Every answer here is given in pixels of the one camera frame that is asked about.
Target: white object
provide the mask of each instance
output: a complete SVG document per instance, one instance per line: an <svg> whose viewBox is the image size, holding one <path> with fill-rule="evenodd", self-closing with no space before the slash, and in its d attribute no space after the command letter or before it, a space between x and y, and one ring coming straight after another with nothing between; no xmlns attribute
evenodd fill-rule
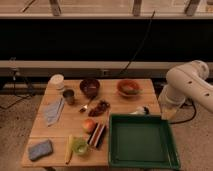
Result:
<svg viewBox="0 0 213 171"><path fill-rule="evenodd" d="M60 92L64 91L64 76L61 74L53 75L50 79L50 83L55 86Z"/></svg>
<svg viewBox="0 0 213 171"><path fill-rule="evenodd" d="M213 86L205 81L209 68L203 61L192 61L170 69L158 101L162 119L171 119L178 108L191 98L208 111L213 112Z"/></svg>
<svg viewBox="0 0 213 171"><path fill-rule="evenodd" d="M136 108L136 111L135 111L135 112L132 112L132 113L130 113L130 114L132 114L132 115L144 115L144 114L146 114L146 111L145 111L144 107L138 106L138 107Z"/></svg>

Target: black wall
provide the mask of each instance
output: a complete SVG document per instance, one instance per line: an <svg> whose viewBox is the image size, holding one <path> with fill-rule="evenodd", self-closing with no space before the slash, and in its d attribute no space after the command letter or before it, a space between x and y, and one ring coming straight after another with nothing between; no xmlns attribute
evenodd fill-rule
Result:
<svg viewBox="0 0 213 171"><path fill-rule="evenodd" d="M0 20L0 59L129 60L149 20ZM213 20L153 20L136 61L213 61Z"/></svg>

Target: green plastic bin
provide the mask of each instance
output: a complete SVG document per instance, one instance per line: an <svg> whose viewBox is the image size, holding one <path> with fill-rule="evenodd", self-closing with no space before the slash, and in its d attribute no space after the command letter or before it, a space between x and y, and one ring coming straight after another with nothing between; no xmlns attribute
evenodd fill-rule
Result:
<svg viewBox="0 0 213 171"><path fill-rule="evenodd" d="M111 114L109 130L109 166L180 169L168 121L151 115Z"/></svg>

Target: gray towel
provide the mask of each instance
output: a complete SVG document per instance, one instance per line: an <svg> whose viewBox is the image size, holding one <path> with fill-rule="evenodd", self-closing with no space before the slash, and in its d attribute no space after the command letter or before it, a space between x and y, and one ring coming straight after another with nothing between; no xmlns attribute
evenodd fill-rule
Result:
<svg viewBox="0 0 213 171"><path fill-rule="evenodd" d="M50 140L42 141L28 148L28 156L31 161L36 161L43 156L53 153L52 142Z"/></svg>
<svg viewBox="0 0 213 171"><path fill-rule="evenodd" d="M56 123L60 117L61 111L64 106L64 99L60 98L56 101L52 102L51 104L47 105L44 110L44 118L46 120L47 126L50 126Z"/></svg>

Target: small container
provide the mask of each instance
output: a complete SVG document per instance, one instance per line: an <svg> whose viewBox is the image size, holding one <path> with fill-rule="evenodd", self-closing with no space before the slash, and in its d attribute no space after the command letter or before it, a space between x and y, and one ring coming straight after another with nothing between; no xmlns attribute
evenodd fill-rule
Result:
<svg viewBox="0 0 213 171"><path fill-rule="evenodd" d="M81 91L89 99L92 99L98 95L99 88L100 83L95 78L87 78L80 83Z"/></svg>
<svg viewBox="0 0 213 171"><path fill-rule="evenodd" d="M72 150L79 156L85 155L88 151L88 144L86 140L82 137L75 138L73 141Z"/></svg>
<svg viewBox="0 0 213 171"><path fill-rule="evenodd" d="M54 87L61 93L65 90L64 76L61 74L53 75L50 79L50 84L54 85Z"/></svg>
<svg viewBox="0 0 213 171"><path fill-rule="evenodd" d="M180 169L170 124L160 116L111 114L109 166Z"/></svg>
<svg viewBox="0 0 213 171"><path fill-rule="evenodd" d="M63 97L69 105L75 103L74 91L72 89L67 89L63 92Z"/></svg>
<svg viewBox="0 0 213 171"><path fill-rule="evenodd" d="M137 97L141 94L140 85L132 79L120 80L117 84L117 90L119 95L126 98Z"/></svg>

